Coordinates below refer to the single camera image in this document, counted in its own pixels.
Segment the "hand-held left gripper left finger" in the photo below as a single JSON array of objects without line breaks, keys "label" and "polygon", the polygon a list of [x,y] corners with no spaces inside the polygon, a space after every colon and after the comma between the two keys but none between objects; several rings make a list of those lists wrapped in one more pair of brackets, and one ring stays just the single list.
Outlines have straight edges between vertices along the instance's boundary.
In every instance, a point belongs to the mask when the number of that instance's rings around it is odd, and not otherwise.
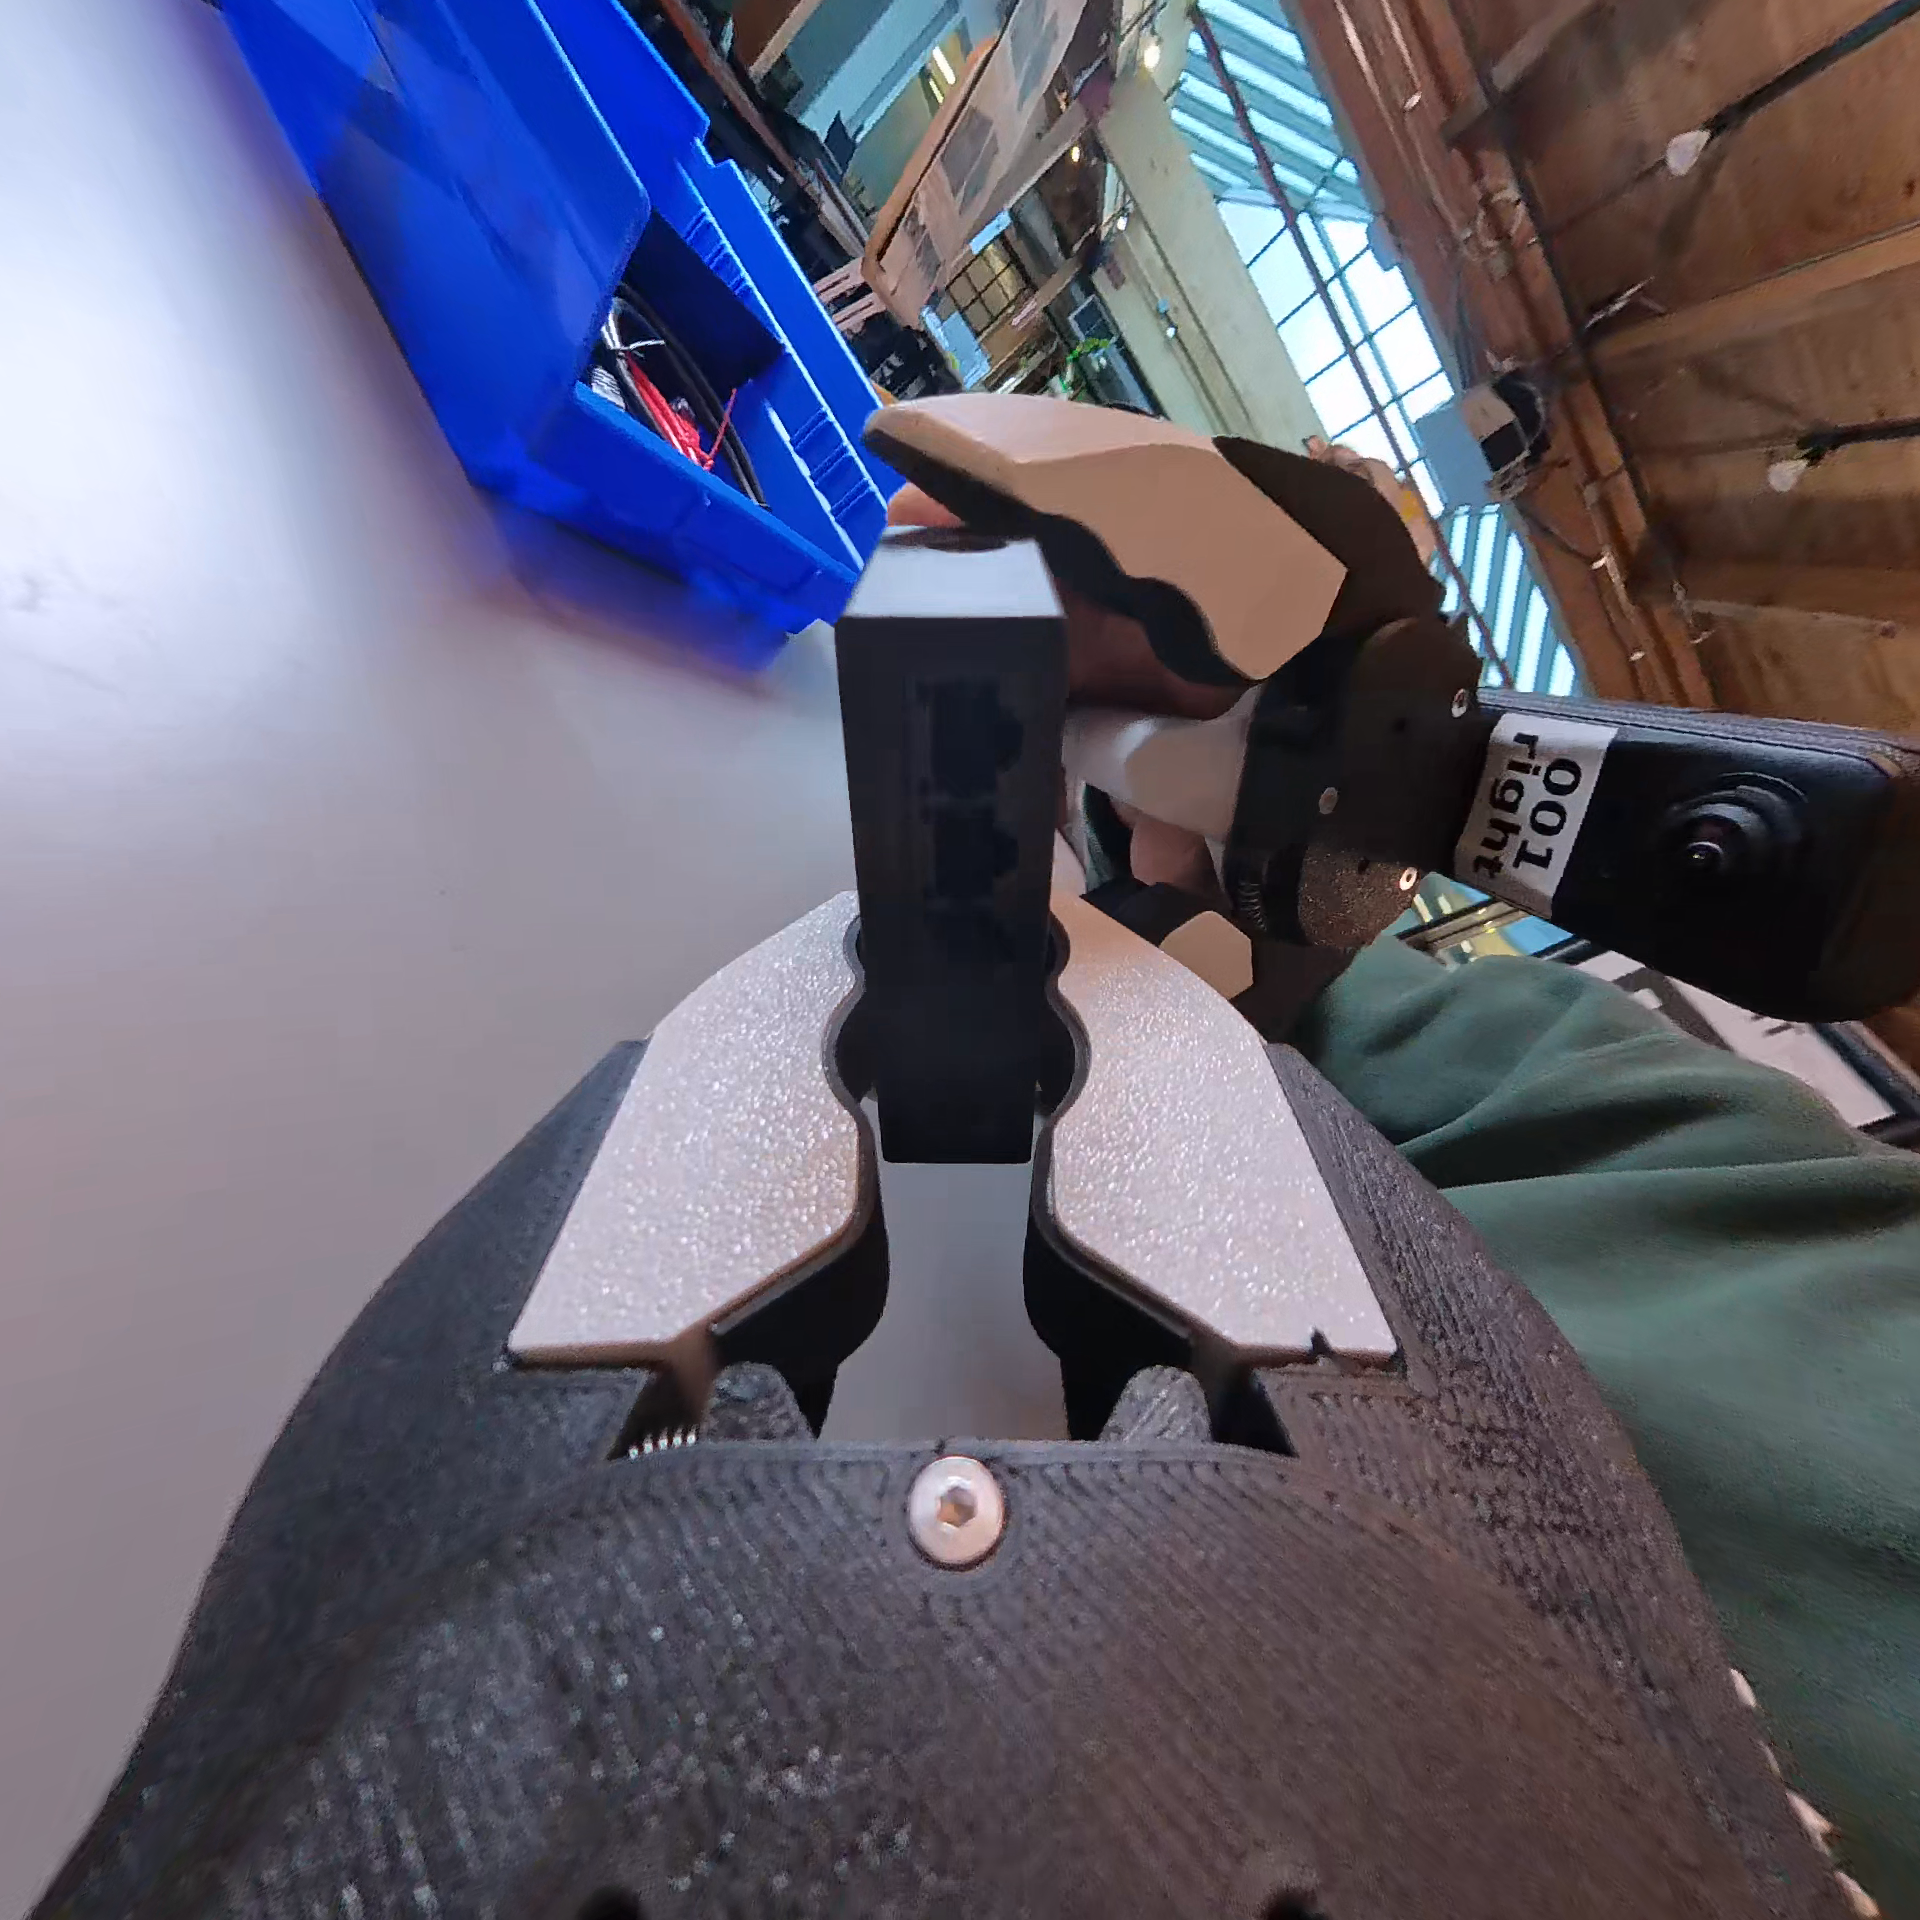
[{"label": "hand-held left gripper left finger", "polygon": [[721,1370],[723,1329],[852,1243],[862,1120],[828,1042],[858,985],[844,891],[721,967],[642,1044],[507,1336],[529,1366]]}]

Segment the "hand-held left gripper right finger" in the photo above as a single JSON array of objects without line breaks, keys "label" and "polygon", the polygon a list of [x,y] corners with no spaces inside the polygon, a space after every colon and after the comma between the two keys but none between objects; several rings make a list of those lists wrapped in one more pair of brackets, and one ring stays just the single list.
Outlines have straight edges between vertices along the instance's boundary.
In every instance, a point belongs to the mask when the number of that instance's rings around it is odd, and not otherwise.
[{"label": "hand-held left gripper right finger", "polygon": [[1231,1366],[1380,1370],[1402,1344],[1275,1060],[1218,982],[1250,975],[1218,914],[1174,952],[1102,913],[1060,913],[1059,995],[1078,1039],[1041,1216]]}]

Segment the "person's right hand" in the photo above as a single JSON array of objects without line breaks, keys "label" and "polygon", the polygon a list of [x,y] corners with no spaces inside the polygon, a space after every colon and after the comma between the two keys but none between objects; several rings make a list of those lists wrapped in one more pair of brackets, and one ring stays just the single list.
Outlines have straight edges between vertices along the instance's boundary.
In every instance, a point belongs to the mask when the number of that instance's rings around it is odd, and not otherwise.
[{"label": "person's right hand", "polygon": [[1059,876],[1167,886],[1220,918],[1233,902],[1216,852],[1233,834],[1250,689],[1179,679],[1127,615],[1063,585],[1067,618],[1067,766],[1055,858]]}]

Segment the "black ethernet switch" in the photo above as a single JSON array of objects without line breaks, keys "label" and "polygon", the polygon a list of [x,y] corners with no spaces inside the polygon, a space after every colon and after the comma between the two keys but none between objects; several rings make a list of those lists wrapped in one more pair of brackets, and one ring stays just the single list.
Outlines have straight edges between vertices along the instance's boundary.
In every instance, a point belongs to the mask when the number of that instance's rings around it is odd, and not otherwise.
[{"label": "black ethernet switch", "polygon": [[1031,543],[887,535],[835,627],[856,1060],[896,1164],[1030,1159],[1050,1058],[1067,625]]}]

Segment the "person's green sweatshirt torso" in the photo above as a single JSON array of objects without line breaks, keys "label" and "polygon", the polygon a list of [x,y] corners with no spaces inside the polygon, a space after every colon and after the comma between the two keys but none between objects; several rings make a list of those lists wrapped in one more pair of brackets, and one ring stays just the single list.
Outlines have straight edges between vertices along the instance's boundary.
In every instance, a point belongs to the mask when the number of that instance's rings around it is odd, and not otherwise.
[{"label": "person's green sweatshirt torso", "polygon": [[1571,1338],[1843,1870],[1915,1915],[1915,1158],[1795,1095],[1380,1129]]}]

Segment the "blue storage bin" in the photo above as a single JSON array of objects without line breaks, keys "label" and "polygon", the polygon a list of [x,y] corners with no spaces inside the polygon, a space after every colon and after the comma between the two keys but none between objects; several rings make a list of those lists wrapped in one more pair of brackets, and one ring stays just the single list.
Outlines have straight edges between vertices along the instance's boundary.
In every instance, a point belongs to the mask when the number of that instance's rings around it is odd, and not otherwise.
[{"label": "blue storage bin", "polygon": [[876,392],[622,4],[222,12],[481,489],[786,634],[842,618],[896,486]]}]

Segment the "large skylight window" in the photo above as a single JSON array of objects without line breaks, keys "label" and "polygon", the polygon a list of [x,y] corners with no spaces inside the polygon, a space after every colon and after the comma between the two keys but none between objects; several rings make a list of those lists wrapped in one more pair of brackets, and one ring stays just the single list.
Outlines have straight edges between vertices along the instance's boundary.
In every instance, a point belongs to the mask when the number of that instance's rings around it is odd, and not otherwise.
[{"label": "large skylight window", "polygon": [[1587,690],[1519,516],[1448,503],[1416,425],[1456,396],[1449,366],[1376,216],[1370,183],[1284,4],[1192,4],[1171,119],[1254,276],[1334,448],[1384,466],[1482,678]]}]

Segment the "person's right forearm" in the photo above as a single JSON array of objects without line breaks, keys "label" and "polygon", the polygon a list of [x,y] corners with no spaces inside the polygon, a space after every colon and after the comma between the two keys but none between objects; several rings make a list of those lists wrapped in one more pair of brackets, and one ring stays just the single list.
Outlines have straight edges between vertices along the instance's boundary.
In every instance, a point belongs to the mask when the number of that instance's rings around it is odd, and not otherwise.
[{"label": "person's right forearm", "polygon": [[1818,1194],[1915,1209],[1914,1155],[1575,967],[1442,967],[1380,939],[1289,1042],[1439,1190],[1724,1176],[1801,1209]]}]

